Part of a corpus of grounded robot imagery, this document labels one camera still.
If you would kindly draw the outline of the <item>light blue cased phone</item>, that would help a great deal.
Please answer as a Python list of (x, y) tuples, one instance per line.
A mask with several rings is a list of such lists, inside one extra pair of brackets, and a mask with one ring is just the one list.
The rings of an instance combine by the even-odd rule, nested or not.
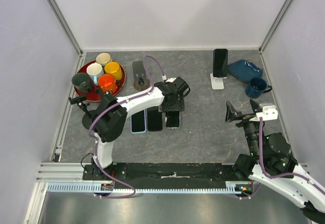
[(139, 134), (146, 132), (145, 110), (137, 112), (131, 116), (131, 133)]

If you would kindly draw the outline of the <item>black round-base phone stand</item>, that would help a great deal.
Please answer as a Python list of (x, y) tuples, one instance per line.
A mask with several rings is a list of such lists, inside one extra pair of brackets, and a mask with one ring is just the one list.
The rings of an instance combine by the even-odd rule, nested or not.
[(88, 110), (87, 107), (90, 105), (90, 103), (84, 103), (86, 100), (86, 96), (78, 96), (75, 98), (69, 97), (69, 102), (71, 105), (76, 104), (83, 112), (84, 115), (82, 117), (82, 125), (86, 128), (89, 129), (90, 126), (92, 125), (93, 121), (98, 117), (98, 112), (95, 110)]

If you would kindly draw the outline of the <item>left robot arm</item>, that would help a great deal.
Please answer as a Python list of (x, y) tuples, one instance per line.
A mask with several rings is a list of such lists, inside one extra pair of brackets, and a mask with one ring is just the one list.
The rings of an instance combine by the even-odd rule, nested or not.
[(95, 139), (94, 175), (100, 180), (111, 176), (114, 141), (122, 134), (129, 117), (151, 107), (158, 107), (162, 112), (182, 112), (184, 98), (189, 93), (190, 87), (181, 77), (156, 82), (144, 91), (125, 97), (102, 93), (100, 105), (82, 118), (83, 126)]

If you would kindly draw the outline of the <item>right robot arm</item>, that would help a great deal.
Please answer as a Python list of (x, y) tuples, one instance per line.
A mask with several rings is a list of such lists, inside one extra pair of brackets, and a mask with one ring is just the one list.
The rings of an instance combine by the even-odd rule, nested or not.
[(238, 156), (233, 176), (267, 186), (289, 199), (311, 221), (324, 223), (324, 186), (294, 158), (282, 133), (264, 133), (265, 123), (278, 118), (276, 106), (254, 100), (250, 104), (252, 113), (244, 114), (226, 102), (225, 122), (235, 121), (236, 127), (243, 128), (249, 149), (249, 154)]

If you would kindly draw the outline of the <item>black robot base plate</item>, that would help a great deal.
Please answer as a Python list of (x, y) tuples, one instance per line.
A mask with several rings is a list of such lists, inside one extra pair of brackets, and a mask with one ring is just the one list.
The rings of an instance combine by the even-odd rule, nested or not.
[(225, 188), (227, 181), (251, 181), (221, 163), (113, 163), (104, 171), (136, 189)]

